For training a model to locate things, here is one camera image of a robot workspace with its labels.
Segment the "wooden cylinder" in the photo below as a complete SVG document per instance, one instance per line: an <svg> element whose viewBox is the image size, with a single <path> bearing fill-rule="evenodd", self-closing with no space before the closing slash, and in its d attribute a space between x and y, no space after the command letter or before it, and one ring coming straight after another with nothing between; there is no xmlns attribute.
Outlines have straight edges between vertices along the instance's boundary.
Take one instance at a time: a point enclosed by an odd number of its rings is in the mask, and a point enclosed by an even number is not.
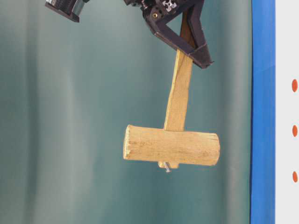
<svg viewBox="0 0 299 224"><path fill-rule="evenodd" d="M219 156L219 138L214 133L170 132L132 125L126 129L123 146L125 160L212 166Z"/></svg>

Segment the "mallet handle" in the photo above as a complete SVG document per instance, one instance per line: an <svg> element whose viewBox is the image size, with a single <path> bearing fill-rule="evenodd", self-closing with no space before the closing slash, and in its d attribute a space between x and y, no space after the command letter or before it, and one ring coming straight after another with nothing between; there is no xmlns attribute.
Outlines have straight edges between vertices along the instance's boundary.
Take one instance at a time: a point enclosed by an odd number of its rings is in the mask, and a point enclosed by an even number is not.
<svg viewBox="0 0 299 224"><path fill-rule="evenodd" d="M194 45L191 31L187 22L187 13L183 14L180 36ZM168 98L164 130L183 132L188 106L189 85L192 74L193 61L182 51L177 50L171 91ZM178 163L167 161L171 168L178 168ZM164 161L160 161L159 167L165 168Z"/></svg>

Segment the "wooden handle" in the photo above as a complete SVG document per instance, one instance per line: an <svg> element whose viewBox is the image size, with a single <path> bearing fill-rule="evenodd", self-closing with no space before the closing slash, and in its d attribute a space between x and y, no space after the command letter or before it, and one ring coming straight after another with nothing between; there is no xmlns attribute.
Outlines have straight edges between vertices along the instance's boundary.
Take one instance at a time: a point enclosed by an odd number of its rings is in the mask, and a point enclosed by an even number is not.
<svg viewBox="0 0 299 224"><path fill-rule="evenodd" d="M183 14L180 36L190 45L194 46L194 40L187 22L187 13ZM164 130L183 132L188 106L189 85L192 74L193 61L182 51L177 50L174 66L171 91L168 98ZM170 168L178 168L178 163L168 162ZM165 168L164 161L159 161L159 167Z"/></svg>
<svg viewBox="0 0 299 224"><path fill-rule="evenodd" d="M219 139L213 133L171 132L131 125L126 129L125 160L165 160L211 166L217 163L219 156Z"/></svg>

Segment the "robotic arm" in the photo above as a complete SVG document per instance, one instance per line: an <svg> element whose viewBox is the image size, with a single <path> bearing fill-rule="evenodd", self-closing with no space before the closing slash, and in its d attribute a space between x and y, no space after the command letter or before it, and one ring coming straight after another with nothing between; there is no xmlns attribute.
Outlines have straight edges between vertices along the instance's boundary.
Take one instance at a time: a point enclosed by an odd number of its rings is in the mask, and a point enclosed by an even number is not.
<svg viewBox="0 0 299 224"><path fill-rule="evenodd" d="M193 59L196 65L205 69L213 63L199 20L204 0L124 1L127 5L139 6L151 32L174 49L183 51ZM194 42L193 46L167 26L168 22L183 12L187 13L187 20Z"/></svg>

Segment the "red dot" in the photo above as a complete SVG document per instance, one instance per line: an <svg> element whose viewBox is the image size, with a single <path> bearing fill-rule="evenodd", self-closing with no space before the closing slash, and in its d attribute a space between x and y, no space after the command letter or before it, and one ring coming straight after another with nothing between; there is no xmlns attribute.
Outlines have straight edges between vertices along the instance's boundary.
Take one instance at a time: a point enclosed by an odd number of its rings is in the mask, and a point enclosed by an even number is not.
<svg viewBox="0 0 299 224"><path fill-rule="evenodd" d="M298 176L297 176L297 173L295 171L293 172L293 180L294 180L295 183L298 181Z"/></svg>
<svg viewBox="0 0 299 224"><path fill-rule="evenodd" d="M293 131L293 136L296 137L297 134L298 134L298 128L297 128L296 125L293 126L293 130L292 131Z"/></svg>
<svg viewBox="0 0 299 224"><path fill-rule="evenodd" d="M296 92L297 89L298 89L298 82L297 82L296 79L294 79L294 80L292 81L292 89L293 89L294 92Z"/></svg>

